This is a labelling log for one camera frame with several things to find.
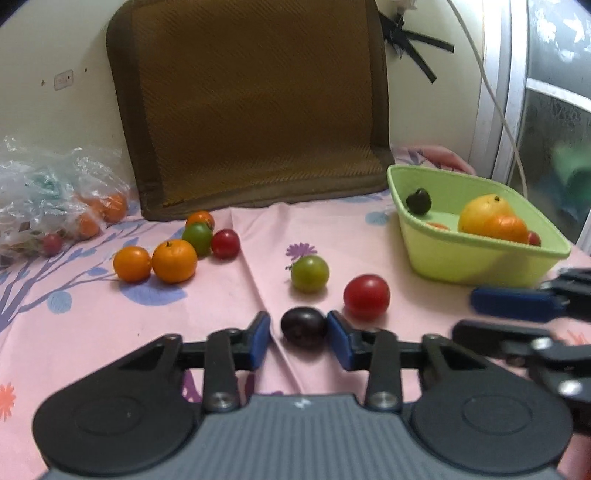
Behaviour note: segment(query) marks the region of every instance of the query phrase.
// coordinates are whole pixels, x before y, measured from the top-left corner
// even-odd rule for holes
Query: green object
[[[183,232],[182,239],[189,242],[198,257],[206,257],[212,246],[213,232],[205,222],[196,222],[189,225]]]
[[[591,147],[556,147],[552,166],[568,196],[580,205],[591,203]]]
[[[322,290],[330,277],[328,264],[318,255],[305,255],[291,266],[291,283],[303,293]]]
[[[471,286],[531,287],[558,260],[570,255],[570,243],[564,235],[507,185],[414,166],[390,166],[387,176],[408,258],[413,270],[423,277]],[[433,202],[422,217],[410,213],[403,200],[418,188],[426,189]],[[457,221],[464,206],[487,194],[507,200],[528,229],[539,234],[542,246],[458,232]],[[442,223],[450,230],[426,222]]]

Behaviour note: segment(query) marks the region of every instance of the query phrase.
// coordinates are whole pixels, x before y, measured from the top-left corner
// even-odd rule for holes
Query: fruit basket
[[[488,179],[431,168],[391,166],[388,184],[398,209],[400,229],[413,270],[426,278],[463,285],[531,287],[559,260],[570,255],[570,242],[530,202],[512,188]],[[415,216],[405,199],[426,189],[432,207]],[[457,231],[464,206],[479,196],[506,199],[542,246],[471,235]],[[439,223],[449,230],[428,225]]]

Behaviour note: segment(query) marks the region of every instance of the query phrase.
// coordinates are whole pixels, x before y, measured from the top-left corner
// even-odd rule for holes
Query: green tomato
[[[206,223],[197,222],[191,223],[183,232],[182,239],[189,242],[198,257],[205,257],[209,255],[209,250],[212,245],[213,232],[209,229]]]
[[[329,266],[318,255],[305,255],[291,266],[291,283],[303,293],[322,290],[329,277]]]

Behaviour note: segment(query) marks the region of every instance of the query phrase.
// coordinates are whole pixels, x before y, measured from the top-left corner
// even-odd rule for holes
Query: orange
[[[88,240],[99,234],[100,227],[94,217],[88,213],[84,212],[78,217],[78,235],[82,240]]]
[[[437,222],[427,222],[427,225],[431,225],[435,228],[440,228],[442,230],[449,230],[449,227],[447,225],[443,225],[442,223],[437,223]]]
[[[124,282],[137,283],[150,276],[152,259],[145,248],[130,245],[115,254],[113,268]]]
[[[105,219],[105,206],[99,199],[85,200],[84,203],[92,209],[97,218]]]
[[[494,194],[475,198],[462,210],[457,231],[486,236],[485,223],[498,215],[514,215],[509,202]]]
[[[152,268],[163,282],[180,283],[195,275],[197,254],[191,244],[185,240],[167,240],[154,250]]]
[[[127,215],[127,198],[121,193],[114,193],[102,199],[105,222],[118,223]]]
[[[216,226],[216,221],[213,219],[212,214],[205,210],[199,210],[198,212],[192,213],[189,218],[187,218],[185,227],[197,222],[206,223],[210,230],[213,230]]]
[[[516,215],[497,215],[485,222],[482,235],[527,244],[529,243],[530,231],[525,222]]]

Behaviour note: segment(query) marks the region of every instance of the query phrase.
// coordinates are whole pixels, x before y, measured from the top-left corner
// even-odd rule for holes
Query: black ribbon
[[[451,43],[447,43],[437,38],[428,37],[421,35],[420,33],[412,32],[410,30],[403,30],[404,20],[402,15],[397,14],[394,20],[389,19],[384,14],[379,14],[379,20],[382,24],[382,33],[384,34],[384,40],[387,41],[394,48],[398,47],[403,52],[406,52],[409,57],[414,60],[419,68],[423,71],[427,78],[434,83],[437,80],[437,76],[433,73],[432,69],[425,62],[423,57],[417,52],[417,49],[410,43],[411,40],[426,43],[436,48],[453,53],[454,46]]]

